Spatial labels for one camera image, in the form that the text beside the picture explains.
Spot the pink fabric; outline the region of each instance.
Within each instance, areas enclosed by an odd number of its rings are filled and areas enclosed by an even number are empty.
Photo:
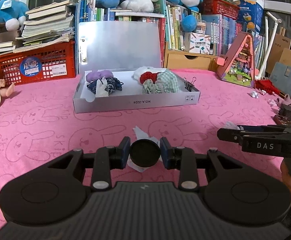
[[[201,91],[199,104],[105,113],[74,114],[72,96],[79,78],[16,86],[17,93],[0,106],[0,189],[11,179],[56,158],[73,148],[94,152],[118,145],[124,136],[136,140],[138,126],[151,137],[168,138],[172,146],[192,147],[206,153],[209,147],[280,178],[281,158],[243,153],[240,147],[217,139],[226,121],[235,124],[273,124],[274,112],[266,99],[252,98],[252,89],[218,80],[209,71],[177,71],[188,81],[196,77]],[[88,185],[92,171],[86,172]],[[111,171],[113,183],[124,181],[174,181],[178,171],[166,171],[161,162],[139,173],[128,167]],[[206,184],[199,170],[200,183]],[[0,211],[0,227],[5,223]]]

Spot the silver rivet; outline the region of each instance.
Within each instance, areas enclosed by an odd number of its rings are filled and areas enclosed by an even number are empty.
[[[96,181],[95,183],[92,184],[92,186],[96,189],[105,189],[107,187],[109,187],[109,183],[107,183],[106,181]]]
[[[181,187],[185,188],[185,189],[194,189],[197,187],[198,184],[196,184],[194,181],[184,181],[181,183]]]

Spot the plush tag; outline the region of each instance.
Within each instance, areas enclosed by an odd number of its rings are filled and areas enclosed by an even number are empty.
[[[3,10],[3,9],[7,9],[7,8],[10,8],[12,5],[12,0],[7,0],[7,1],[4,1],[4,3],[2,4],[0,10]]]

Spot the red yarn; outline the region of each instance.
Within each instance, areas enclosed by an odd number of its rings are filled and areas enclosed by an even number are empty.
[[[275,94],[279,95],[280,90],[273,86],[272,82],[269,79],[266,80],[257,80],[255,82],[255,88],[264,90],[268,94],[272,95],[274,92]]]
[[[158,73],[145,72],[140,76],[140,83],[143,84],[147,79],[151,79],[153,83],[157,81]]]

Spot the blue round sticker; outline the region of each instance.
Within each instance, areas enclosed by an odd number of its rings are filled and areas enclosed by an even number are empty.
[[[20,72],[26,77],[33,77],[42,70],[42,64],[37,57],[26,57],[20,64]]]

